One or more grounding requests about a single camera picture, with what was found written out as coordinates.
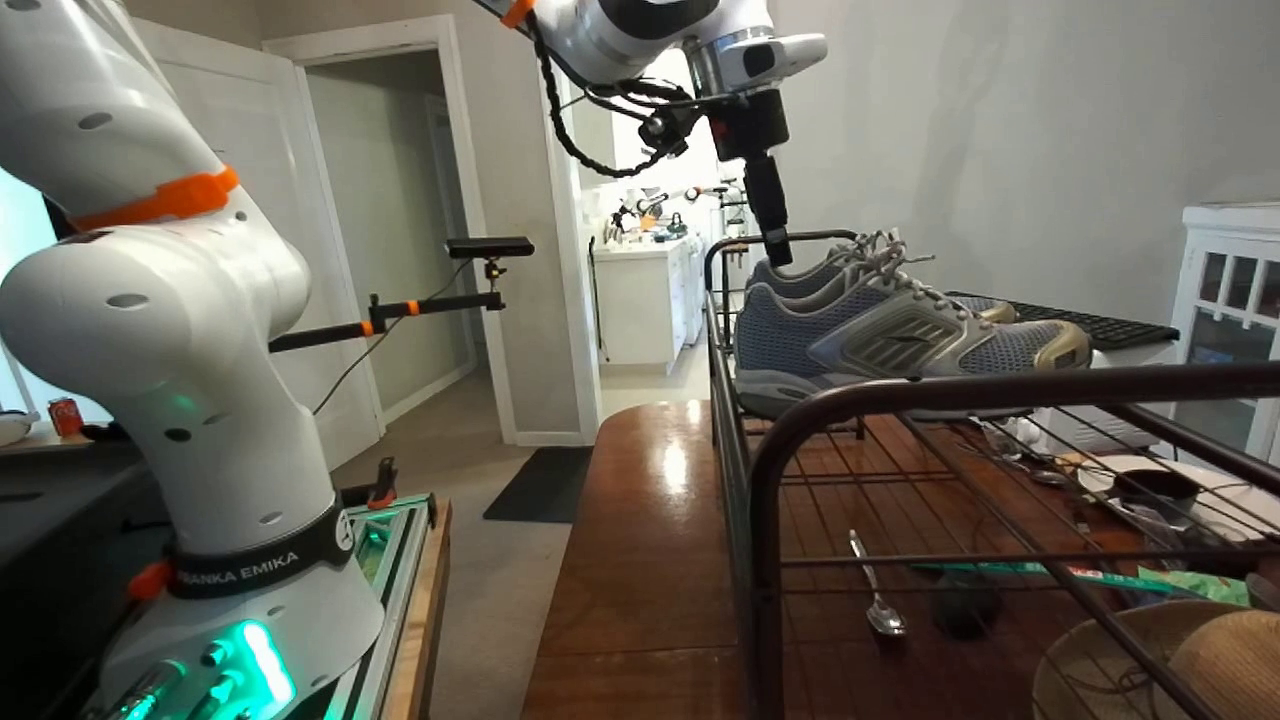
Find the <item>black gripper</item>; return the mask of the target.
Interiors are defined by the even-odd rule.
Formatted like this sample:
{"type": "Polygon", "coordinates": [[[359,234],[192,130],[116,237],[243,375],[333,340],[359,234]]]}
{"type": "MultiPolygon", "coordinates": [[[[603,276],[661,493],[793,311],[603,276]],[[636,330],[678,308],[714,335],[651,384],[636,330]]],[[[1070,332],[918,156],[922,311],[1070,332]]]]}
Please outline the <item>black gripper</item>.
{"type": "Polygon", "coordinates": [[[709,130],[720,159],[743,165],[743,189],[764,237],[767,263],[793,259],[788,249],[788,202],[771,148],[788,139],[782,99],[775,90],[753,96],[727,96],[709,103],[709,130]]]}

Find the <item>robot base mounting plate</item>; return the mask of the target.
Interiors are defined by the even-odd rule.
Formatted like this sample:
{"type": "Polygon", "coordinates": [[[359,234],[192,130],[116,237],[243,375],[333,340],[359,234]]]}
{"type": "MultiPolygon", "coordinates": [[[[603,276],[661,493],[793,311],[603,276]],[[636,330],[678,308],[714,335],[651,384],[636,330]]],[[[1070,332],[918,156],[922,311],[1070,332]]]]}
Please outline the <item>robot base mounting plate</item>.
{"type": "Polygon", "coordinates": [[[179,558],[98,661],[82,720],[425,720],[449,509],[333,514],[250,558],[179,558]]]}

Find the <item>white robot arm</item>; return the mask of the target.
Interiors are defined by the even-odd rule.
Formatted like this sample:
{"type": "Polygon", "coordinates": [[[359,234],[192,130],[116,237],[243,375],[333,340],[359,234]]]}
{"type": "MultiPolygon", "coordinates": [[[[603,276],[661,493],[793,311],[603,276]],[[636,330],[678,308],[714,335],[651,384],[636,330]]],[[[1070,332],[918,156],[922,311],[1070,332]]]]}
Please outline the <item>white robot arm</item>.
{"type": "Polygon", "coordinates": [[[0,165],[70,234],[3,276],[3,345],[122,425],[161,485],[161,597],[109,645],[116,720],[289,720],[383,603],[272,349],[308,259],[201,137],[121,0],[0,0],[0,165]]]}

